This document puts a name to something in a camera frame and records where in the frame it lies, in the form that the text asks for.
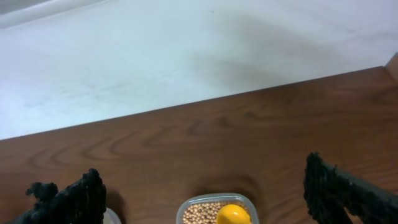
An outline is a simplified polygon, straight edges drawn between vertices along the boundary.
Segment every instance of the yellow object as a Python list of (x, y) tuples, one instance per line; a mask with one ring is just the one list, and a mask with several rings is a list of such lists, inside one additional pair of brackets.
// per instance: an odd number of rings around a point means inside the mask
[(239, 205), (225, 205), (218, 211), (217, 224), (251, 224), (250, 215)]

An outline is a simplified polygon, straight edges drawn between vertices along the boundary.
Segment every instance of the white wall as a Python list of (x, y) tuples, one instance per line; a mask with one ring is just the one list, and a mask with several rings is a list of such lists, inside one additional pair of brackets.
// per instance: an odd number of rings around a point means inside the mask
[(0, 139), (384, 65), (396, 0), (112, 0), (0, 31)]

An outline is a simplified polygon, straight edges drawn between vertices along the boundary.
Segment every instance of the clear plastic container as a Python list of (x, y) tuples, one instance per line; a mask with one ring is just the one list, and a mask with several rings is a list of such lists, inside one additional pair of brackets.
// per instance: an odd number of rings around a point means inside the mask
[(247, 209), (250, 218), (251, 218), (251, 223), (252, 224), (259, 224), (259, 217), (257, 216), (256, 208), (254, 208), (253, 203), (251, 201), (240, 194), (234, 194), (234, 193), (222, 193), (222, 194), (207, 194), (207, 195), (201, 195), (197, 197), (193, 197), (180, 206), (177, 212), (177, 218), (175, 220), (176, 224), (183, 224), (182, 217), (184, 214), (184, 211), (191, 205), (197, 204), (197, 203), (209, 203), (209, 202), (230, 202), (230, 203), (236, 203), (236, 202), (241, 202), (243, 206)]

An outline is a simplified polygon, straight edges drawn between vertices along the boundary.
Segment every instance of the wood grain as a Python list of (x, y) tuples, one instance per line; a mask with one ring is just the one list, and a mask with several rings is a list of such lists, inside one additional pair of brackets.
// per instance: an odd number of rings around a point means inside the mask
[(0, 222), (99, 170), (126, 223), (174, 223), (198, 194), (237, 192), (261, 223), (314, 223), (303, 199), (310, 152), (398, 193), (398, 86), (384, 67), (0, 141)]

